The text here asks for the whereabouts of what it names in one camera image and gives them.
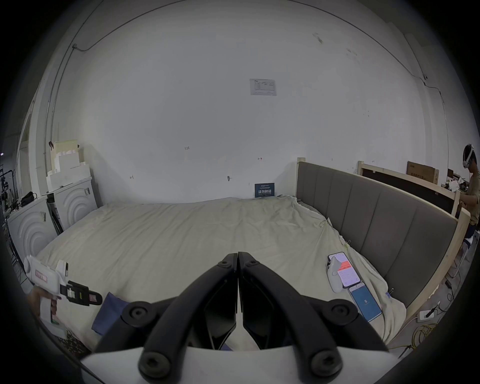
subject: red label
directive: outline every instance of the red label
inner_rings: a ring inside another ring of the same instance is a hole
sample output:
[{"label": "red label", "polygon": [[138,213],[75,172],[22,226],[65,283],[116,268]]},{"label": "red label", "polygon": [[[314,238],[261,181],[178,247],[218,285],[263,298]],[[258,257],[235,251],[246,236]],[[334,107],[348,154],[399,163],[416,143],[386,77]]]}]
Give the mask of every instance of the red label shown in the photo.
[{"label": "red label", "polygon": [[48,282],[47,277],[43,273],[39,272],[37,269],[35,270],[35,276],[37,276],[39,279],[42,279],[46,283]]},{"label": "red label", "polygon": [[352,264],[350,264],[350,262],[344,261],[344,262],[342,262],[342,265],[340,266],[340,268],[338,270],[343,271],[344,269],[351,268],[351,267],[352,267]]}]

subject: gray upholstered headboard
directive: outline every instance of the gray upholstered headboard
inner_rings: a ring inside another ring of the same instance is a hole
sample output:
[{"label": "gray upholstered headboard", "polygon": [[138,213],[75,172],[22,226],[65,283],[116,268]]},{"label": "gray upholstered headboard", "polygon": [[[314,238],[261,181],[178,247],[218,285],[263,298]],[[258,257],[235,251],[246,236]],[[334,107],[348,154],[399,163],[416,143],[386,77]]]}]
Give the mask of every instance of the gray upholstered headboard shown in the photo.
[{"label": "gray upholstered headboard", "polygon": [[455,247],[451,243],[458,242],[458,234],[453,241],[456,231],[465,234],[466,230],[466,226],[457,228],[457,220],[447,212],[407,192],[306,162],[298,163],[297,198],[330,218],[343,238],[372,263],[389,288],[394,288],[392,296],[406,307],[428,283],[432,286],[442,260]]}]

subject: person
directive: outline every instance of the person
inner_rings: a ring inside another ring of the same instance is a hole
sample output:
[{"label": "person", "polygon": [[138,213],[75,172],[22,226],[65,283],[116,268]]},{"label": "person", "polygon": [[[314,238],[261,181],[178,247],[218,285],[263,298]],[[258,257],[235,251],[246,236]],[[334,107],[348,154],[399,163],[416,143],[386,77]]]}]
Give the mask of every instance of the person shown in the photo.
[{"label": "person", "polygon": [[47,292],[36,285],[33,286],[32,290],[27,295],[27,302],[33,314],[37,317],[40,317],[40,300],[42,297],[51,299],[52,304],[50,306],[50,310],[52,311],[52,315],[57,314],[57,299],[61,299],[61,297],[54,298],[50,292]]},{"label": "person", "polygon": [[470,212],[470,223],[465,233],[465,239],[469,239],[473,236],[477,224],[479,222],[480,213],[480,174],[477,165],[477,157],[473,146],[468,144],[463,150],[463,167],[468,168],[468,171],[472,174],[468,185],[467,193],[460,194],[459,205]]}]

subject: blue phone screen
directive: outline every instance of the blue phone screen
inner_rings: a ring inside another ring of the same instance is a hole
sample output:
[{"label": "blue phone screen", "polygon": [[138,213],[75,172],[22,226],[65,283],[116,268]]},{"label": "blue phone screen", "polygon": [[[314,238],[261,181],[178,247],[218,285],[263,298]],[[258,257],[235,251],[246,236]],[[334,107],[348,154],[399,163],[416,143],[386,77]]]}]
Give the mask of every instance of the blue phone screen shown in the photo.
[{"label": "blue phone screen", "polygon": [[378,306],[366,285],[351,290],[350,293],[355,300],[361,314],[368,322],[372,321],[375,317],[378,317],[382,313],[382,310]]}]

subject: white sign on wall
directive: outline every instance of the white sign on wall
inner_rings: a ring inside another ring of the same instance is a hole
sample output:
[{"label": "white sign on wall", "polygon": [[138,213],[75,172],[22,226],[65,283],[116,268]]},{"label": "white sign on wall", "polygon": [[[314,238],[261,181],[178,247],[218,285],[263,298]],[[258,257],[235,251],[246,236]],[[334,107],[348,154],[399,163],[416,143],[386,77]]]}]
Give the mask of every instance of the white sign on wall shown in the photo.
[{"label": "white sign on wall", "polygon": [[250,95],[276,96],[275,80],[250,79]]}]

